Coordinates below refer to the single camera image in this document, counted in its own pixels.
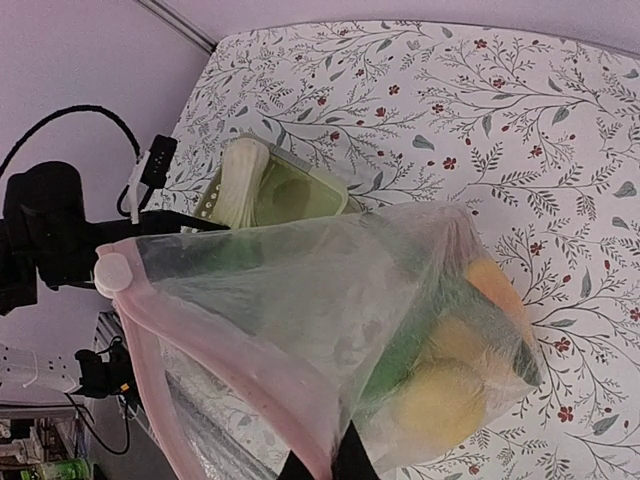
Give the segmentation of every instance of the green plastic container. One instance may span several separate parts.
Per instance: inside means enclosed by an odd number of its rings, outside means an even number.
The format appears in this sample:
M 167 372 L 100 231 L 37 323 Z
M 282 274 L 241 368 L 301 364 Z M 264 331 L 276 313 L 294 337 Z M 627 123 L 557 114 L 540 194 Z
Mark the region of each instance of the green plastic container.
M 256 201 L 257 226 L 278 225 L 307 218 L 359 211 L 344 182 L 319 170 L 290 152 L 255 135 L 245 134 L 269 148 L 271 158 L 262 177 Z M 220 190 L 221 173 L 211 180 L 194 216 L 211 220 Z
M 31 470 L 20 472 L 22 480 L 89 480 L 91 468 L 89 464 L 76 458 L 64 462 L 42 463 Z

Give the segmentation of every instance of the red flower print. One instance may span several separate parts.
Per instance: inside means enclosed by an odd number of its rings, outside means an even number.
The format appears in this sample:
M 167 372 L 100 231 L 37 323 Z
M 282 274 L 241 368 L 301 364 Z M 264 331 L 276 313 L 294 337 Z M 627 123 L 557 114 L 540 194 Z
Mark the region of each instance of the red flower print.
M 534 242 L 529 246 L 529 251 L 531 252 L 531 255 L 539 256 L 542 248 L 542 242 Z
M 566 352 L 569 350 L 569 347 L 571 346 L 571 341 L 567 337 L 562 337 L 559 341 L 555 342 L 553 346 L 560 353 Z
M 573 420 L 573 407 L 560 407 L 558 418 L 562 423 L 571 422 Z
M 539 157 L 540 155 L 542 155 L 542 147 L 534 145 L 533 150 L 531 150 L 529 153 L 532 157 Z
M 457 162 L 458 160 L 456 160 L 455 158 L 447 157 L 447 159 L 442 162 L 442 165 L 444 165 L 445 170 L 453 170 L 456 168 Z

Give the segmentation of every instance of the clear plastic bag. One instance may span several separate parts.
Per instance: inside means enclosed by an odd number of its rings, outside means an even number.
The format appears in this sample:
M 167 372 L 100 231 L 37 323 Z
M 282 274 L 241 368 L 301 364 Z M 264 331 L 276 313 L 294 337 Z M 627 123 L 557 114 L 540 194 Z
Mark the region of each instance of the clear plastic bag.
M 444 453 L 541 382 L 524 307 L 454 204 L 141 237 L 98 253 L 96 282 L 114 298 L 181 479 L 227 467 L 203 459 L 207 440 L 176 399 L 163 345 L 233 392 L 317 480 L 331 479 L 351 420 L 382 473 Z M 242 432 L 224 435 L 237 443 Z M 270 477 L 254 463 L 248 478 Z

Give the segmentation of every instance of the patterned fabric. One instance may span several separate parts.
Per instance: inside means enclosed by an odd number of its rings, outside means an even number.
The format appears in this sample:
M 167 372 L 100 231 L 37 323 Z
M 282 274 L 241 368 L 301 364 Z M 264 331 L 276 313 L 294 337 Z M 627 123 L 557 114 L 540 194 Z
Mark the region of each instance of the patterned fabric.
M 524 298 L 547 380 L 398 478 L 640 478 L 639 72 L 572 41 L 480 27 L 232 36 L 182 114 L 156 206 L 192 212 L 243 132 L 331 170 L 369 207 L 466 205 Z

